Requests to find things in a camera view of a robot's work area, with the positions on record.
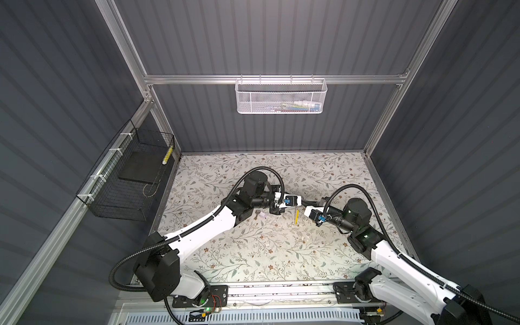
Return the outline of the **black pad in basket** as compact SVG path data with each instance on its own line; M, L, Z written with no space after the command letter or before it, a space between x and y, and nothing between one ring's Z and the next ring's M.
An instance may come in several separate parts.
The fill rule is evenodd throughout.
M154 184L161 178L166 165L163 156L148 152L133 152L118 174L120 180Z

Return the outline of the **aluminium frame crossbar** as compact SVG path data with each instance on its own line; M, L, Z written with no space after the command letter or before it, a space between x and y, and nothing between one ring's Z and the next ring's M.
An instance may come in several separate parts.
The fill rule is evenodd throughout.
M331 85L401 85L407 80L406 74L368 75L153 75L144 81L148 85L233 85L235 83L294 84L321 83Z

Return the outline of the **aluminium mounting rail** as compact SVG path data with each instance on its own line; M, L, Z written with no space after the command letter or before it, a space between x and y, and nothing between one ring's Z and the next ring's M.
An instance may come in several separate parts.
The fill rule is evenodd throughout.
M333 283L340 280L309 280L289 282L236 282L214 285L229 286L227 306L222 308L240 309L246 307L318 307L348 306L404 307L406 311L427 310L439 313L447 299L453 295L446 293L436 283L425 288L409 286L397 278L376 276L369 284L371 298L361 298L363 303L338 304L333 291Z

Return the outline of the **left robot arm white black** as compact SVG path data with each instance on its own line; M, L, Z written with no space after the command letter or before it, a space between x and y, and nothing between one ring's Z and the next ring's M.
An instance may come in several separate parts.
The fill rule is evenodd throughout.
M182 265L200 247L235 228L252 216L255 209L280 215L287 207L302 204L289 194L283 183L270 185L267 168L255 168L242 176L229 195L206 216L173 233L150 234L144 252L136 257L134 274L154 302L170 295L203 304L210 292L208 281L199 272L184 272Z

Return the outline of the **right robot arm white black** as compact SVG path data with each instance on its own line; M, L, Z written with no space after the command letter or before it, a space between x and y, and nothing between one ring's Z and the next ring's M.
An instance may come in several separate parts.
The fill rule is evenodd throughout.
M384 235L370 224L371 210L359 198L343 209L324 208L324 203L304 203L305 216L317 226L331 223L348 234L357 253L377 264L356 276L353 292L361 302L384 301L421 324L491 324L480 303L483 295L471 286L461 295L449 291L457 284L431 273L408 255L393 249Z

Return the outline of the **items inside white basket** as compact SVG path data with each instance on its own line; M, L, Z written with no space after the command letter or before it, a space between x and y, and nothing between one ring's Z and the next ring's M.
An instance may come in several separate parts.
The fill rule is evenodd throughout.
M265 108L270 112L307 112L320 114L322 112L322 103L314 101L296 101L281 102Z

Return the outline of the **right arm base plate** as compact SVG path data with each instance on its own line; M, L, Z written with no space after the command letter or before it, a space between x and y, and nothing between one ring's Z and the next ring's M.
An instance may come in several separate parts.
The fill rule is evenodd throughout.
M356 295L355 282L340 281L333 283L333 291L338 304L363 303Z

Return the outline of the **brass key purple tag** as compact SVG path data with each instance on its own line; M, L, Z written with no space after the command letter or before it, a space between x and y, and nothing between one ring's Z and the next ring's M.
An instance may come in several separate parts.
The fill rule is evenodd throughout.
M258 219L266 219L268 217L268 214L261 210L256 210L254 212L254 220Z

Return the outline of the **yellow marker in basket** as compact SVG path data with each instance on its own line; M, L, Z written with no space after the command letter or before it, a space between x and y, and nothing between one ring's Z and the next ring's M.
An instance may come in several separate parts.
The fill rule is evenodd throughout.
M162 165L166 165L172 155L173 152L173 146L170 146L165 154L165 156L162 159Z

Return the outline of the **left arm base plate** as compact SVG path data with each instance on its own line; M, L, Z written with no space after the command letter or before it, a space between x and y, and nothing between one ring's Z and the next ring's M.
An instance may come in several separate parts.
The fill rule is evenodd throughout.
M229 286L210 284L204 288L200 294L194 299L188 299L185 296L173 295L173 308L191 308L191 307L226 307L228 303Z

